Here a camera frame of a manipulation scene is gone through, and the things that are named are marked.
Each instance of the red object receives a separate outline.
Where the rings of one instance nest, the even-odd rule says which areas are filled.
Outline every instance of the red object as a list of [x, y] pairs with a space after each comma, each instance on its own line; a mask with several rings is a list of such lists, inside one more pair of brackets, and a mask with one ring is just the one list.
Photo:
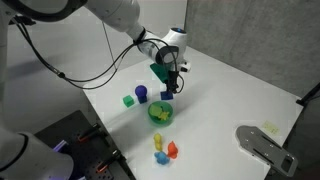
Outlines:
[[168, 145], [168, 157], [175, 159], [178, 156], [178, 148], [176, 147], [176, 144], [174, 144], [173, 141]]

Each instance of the gray panel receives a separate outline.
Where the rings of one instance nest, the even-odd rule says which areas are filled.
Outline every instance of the gray panel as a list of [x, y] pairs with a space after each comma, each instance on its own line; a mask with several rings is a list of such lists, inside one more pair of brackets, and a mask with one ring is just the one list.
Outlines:
[[304, 96], [320, 80], [320, 1], [189, 0], [188, 45]]

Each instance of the table surface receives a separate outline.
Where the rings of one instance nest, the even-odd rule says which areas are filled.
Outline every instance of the table surface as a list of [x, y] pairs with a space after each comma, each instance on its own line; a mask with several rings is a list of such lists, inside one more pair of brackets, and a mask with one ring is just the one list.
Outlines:
[[[168, 127], [155, 126], [147, 115], [148, 106], [165, 90], [149, 68], [150, 60], [121, 70], [102, 88], [85, 91], [133, 174], [138, 180], [264, 179], [270, 167], [240, 148], [235, 130], [257, 126], [282, 145], [302, 111], [295, 103], [299, 97], [192, 48], [187, 48], [185, 58], [192, 71], [183, 74], [183, 92], [167, 101], [174, 109]], [[149, 100], [142, 105], [134, 93], [138, 85], [148, 88]], [[122, 102], [127, 95], [136, 102], [130, 108]], [[262, 128], [266, 121], [279, 128], [276, 135]], [[171, 141], [179, 149], [178, 158], [165, 166], [154, 158], [157, 132], [163, 136], [164, 152]]]

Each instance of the green cup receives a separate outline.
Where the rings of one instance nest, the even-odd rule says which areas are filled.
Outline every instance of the green cup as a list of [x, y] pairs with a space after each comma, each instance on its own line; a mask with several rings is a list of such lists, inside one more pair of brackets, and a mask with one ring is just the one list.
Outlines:
[[[168, 119], [167, 120], [161, 120], [157, 116], [152, 115], [150, 113], [151, 112], [150, 110], [151, 110], [152, 106], [161, 107], [163, 112], [169, 112]], [[148, 114], [149, 114], [149, 117], [150, 117], [151, 121], [154, 122], [155, 124], [158, 124], [158, 125], [161, 125], [161, 126], [169, 125], [172, 122], [173, 108], [167, 102], [157, 101], [157, 102], [154, 102], [154, 103], [150, 104], [150, 106], [148, 108]]]

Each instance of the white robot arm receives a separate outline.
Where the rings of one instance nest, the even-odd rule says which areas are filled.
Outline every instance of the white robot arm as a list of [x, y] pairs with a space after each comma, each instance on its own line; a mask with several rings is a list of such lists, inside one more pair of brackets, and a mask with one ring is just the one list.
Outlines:
[[183, 57], [186, 50], [186, 32], [172, 28], [163, 39], [160, 39], [146, 31], [138, 22], [140, 7], [137, 0], [0, 0], [0, 177], [2, 178], [68, 179], [72, 172], [71, 157], [55, 153], [29, 133], [16, 134], [3, 126], [3, 92], [7, 31], [9, 21], [14, 15], [20, 13], [35, 20], [54, 22], [68, 17], [82, 6], [110, 27], [127, 33], [138, 44], [139, 50], [155, 63], [168, 67], [170, 73], [165, 83], [169, 91], [177, 92], [179, 71], [190, 71], [190, 64]]

